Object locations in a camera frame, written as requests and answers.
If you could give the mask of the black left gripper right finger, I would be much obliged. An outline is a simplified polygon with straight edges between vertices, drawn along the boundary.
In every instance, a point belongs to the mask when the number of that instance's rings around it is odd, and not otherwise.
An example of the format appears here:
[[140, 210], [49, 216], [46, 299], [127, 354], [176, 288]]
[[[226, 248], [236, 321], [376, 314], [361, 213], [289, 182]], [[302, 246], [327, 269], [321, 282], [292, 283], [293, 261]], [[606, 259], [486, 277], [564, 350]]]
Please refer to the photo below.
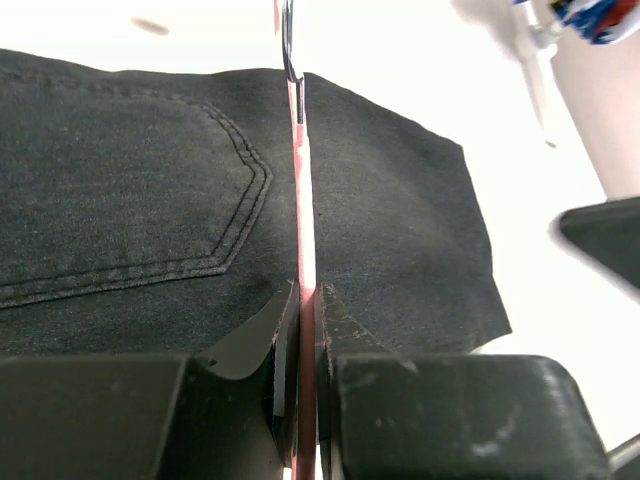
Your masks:
[[333, 287], [321, 287], [316, 307], [323, 477], [416, 479], [417, 365], [386, 350]]

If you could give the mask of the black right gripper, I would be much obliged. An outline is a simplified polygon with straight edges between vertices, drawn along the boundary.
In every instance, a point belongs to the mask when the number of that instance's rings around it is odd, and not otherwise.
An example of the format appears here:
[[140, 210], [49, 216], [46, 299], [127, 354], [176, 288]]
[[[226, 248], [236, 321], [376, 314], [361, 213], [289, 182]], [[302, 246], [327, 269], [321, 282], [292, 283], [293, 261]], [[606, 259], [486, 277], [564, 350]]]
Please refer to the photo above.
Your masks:
[[553, 231], [639, 294], [638, 196], [566, 210]]

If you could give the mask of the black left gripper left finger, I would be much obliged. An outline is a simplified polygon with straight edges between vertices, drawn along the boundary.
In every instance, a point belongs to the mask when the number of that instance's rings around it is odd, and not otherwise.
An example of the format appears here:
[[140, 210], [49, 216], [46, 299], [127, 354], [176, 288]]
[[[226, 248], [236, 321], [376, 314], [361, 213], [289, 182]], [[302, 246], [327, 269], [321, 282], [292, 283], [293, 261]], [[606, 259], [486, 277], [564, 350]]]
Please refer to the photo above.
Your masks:
[[299, 285], [195, 356], [216, 381], [205, 398], [218, 468], [290, 468], [297, 440]]

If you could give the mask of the pink plastic hanger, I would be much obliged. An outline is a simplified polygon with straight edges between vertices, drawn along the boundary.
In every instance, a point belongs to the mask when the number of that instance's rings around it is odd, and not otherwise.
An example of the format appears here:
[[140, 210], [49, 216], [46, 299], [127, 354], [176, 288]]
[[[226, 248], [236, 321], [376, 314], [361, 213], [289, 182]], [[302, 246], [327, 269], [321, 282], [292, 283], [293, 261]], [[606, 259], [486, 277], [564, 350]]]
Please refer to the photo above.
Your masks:
[[292, 477], [313, 479], [316, 465], [317, 390], [315, 294], [317, 289], [313, 187], [304, 72], [294, 61], [294, 3], [275, 1], [274, 30], [281, 37], [291, 117], [296, 193], [299, 304], [297, 447]]

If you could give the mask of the black trousers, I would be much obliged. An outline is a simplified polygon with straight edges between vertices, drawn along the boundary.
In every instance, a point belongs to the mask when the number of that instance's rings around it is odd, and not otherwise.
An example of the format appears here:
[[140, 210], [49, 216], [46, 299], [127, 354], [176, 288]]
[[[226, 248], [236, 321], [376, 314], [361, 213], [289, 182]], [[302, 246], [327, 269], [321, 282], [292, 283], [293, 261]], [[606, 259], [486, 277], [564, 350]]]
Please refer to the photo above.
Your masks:
[[[317, 274], [384, 346], [511, 330], [462, 148], [308, 75]], [[196, 353], [297, 274], [281, 72], [1, 54], [1, 351]]]

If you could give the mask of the blue patterned garment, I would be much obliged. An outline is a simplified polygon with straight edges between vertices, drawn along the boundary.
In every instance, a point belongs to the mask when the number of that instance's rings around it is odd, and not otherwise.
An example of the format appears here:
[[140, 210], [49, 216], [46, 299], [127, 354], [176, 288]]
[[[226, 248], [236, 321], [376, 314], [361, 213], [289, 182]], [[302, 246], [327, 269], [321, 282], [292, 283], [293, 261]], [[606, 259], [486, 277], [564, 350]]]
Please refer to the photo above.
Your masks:
[[554, 20], [546, 26], [529, 26], [539, 48], [556, 43], [566, 28], [592, 45], [617, 43], [639, 30], [638, 0], [548, 1], [547, 5]]

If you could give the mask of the white metal clothes rack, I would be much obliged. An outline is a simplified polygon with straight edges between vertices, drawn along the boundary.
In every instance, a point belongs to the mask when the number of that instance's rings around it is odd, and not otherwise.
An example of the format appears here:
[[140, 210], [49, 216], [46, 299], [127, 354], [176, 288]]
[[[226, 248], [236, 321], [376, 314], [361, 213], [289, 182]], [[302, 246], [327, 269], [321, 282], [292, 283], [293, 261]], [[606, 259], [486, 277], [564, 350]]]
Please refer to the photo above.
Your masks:
[[563, 27], [544, 20], [532, 1], [454, 1], [465, 19], [481, 23], [501, 47], [520, 64], [531, 104], [545, 144], [558, 146], [562, 136], [564, 105], [553, 72]]

